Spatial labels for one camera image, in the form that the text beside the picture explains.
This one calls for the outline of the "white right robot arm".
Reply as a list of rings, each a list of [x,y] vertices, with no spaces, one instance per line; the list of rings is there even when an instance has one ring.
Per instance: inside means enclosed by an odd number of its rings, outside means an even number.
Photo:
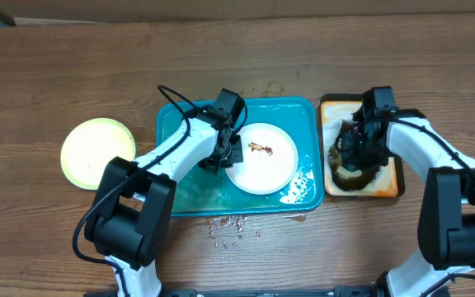
[[[458,278],[475,281],[475,159],[460,153],[415,109],[357,111],[335,140],[348,171],[400,158],[424,181],[417,250],[383,274],[386,296],[432,296]]]

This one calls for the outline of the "yellow plate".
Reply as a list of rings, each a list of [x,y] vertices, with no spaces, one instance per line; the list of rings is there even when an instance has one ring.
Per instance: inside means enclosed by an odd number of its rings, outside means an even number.
[[[132,161],[136,154],[134,136],[118,120],[95,118],[74,128],[64,140],[60,165],[75,186],[96,190],[107,163],[115,157]]]

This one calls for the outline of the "white plate with sauce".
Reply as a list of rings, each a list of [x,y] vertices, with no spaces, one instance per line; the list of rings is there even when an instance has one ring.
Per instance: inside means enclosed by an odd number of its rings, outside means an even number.
[[[253,195],[267,195],[289,184],[296,173],[299,154],[285,131],[275,125],[255,123],[246,125],[238,135],[243,161],[226,169],[236,187]]]

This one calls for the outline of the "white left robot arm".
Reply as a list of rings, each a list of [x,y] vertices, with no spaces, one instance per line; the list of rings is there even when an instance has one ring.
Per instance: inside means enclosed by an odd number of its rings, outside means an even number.
[[[185,118],[153,151],[108,162],[91,209],[75,229],[110,266],[118,296],[159,296],[155,261],[162,251],[178,182],[195,166],[218,171],[240,163],[242,144],[231,120]]]

